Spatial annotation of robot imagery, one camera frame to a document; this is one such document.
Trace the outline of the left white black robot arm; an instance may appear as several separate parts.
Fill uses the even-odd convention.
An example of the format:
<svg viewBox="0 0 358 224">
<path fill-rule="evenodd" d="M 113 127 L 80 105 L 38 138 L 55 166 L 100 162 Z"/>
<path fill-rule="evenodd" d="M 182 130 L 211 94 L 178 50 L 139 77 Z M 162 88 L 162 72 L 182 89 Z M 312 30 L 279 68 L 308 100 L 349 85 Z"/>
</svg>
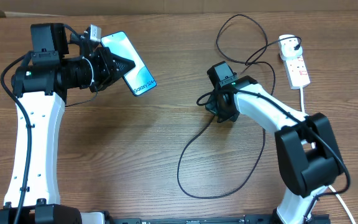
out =
<svg viewBox="0 0 358 224">
<path fill-rule="evenodd" d="M 139 96 L 155 80 L 123 31 L 82 34 L 62 23 L 34 24 L 33 49 L 11 63 L 4 87 L 17 108 L 14 167 L 0 223 L 111 223 L 107 211 L 81 212 L 60 203 L 58 137 L 71 88 L 99 93 L 119 79 Z"/>
</svg>

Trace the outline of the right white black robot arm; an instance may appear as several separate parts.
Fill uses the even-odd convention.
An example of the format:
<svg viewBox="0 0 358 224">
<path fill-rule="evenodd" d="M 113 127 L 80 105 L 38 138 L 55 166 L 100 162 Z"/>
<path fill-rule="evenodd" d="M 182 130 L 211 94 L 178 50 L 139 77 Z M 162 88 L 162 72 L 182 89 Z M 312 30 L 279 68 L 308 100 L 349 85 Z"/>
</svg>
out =
<svg viewBox="0 0 358 224">
<path fill-rule="evenodd" d="M 204 103 L 218 123 L 235 122 L 243 114 L 275 136 L 278 166 L 286 185 L 284 198 L 270 223 L 330 223 L 328 215 L 313 215 L 316 202 L 341 174 L 351 182 L 328 118 L 308 115 L 285 105 L 250 76 L 238 78 L 226 62 L 208 71 L 213 90 Z"/>
</svg>

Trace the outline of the blue Galaxy smartphone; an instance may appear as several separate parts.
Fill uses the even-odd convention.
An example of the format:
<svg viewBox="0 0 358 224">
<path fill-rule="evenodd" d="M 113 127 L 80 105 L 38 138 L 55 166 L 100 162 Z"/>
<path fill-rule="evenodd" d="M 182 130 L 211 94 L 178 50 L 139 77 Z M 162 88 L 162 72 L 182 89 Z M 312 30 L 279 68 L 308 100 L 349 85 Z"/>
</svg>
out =
<svg viewBox="0 0 358 224">
<path fill-rule="evenodd" d="M 122 78 L 134 96 L 143 95 L 157 86 L 157 82 L 124 31 L 102 37 L 101 44 L 112 53 L 113 61 L 120 66 L 117 71 L 122 72 Z"/>
</svg>

